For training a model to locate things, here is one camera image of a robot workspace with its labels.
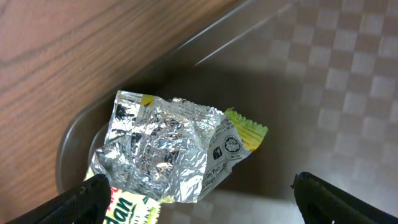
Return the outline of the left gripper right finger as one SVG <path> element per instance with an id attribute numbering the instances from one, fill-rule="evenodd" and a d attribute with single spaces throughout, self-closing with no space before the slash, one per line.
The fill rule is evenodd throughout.
<path id="1" fill-rule="evenodd" d="M 297 174 L 291 188 L 305 224 L 397 224 L 397 217 L 309 172 Z"/>

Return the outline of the yellow silver snack wrapper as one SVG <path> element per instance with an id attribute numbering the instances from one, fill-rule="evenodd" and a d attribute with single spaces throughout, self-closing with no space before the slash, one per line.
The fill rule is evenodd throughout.
<path id="1" fill-rule="evenodd" d="M 111 186 L 105 223 L 156 223 L 163 203 L 195 203 L 255 151 L 267 127 L 232 109 L 119 91 L 87 177 Z"/>

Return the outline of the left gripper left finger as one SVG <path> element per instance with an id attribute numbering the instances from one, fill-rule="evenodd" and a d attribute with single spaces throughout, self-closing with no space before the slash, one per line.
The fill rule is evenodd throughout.
<path id="1" fill-rule="evenodd" d="M 111 202 L 111 187 L 96 174 L 7 224 L 102 224 Z"/>

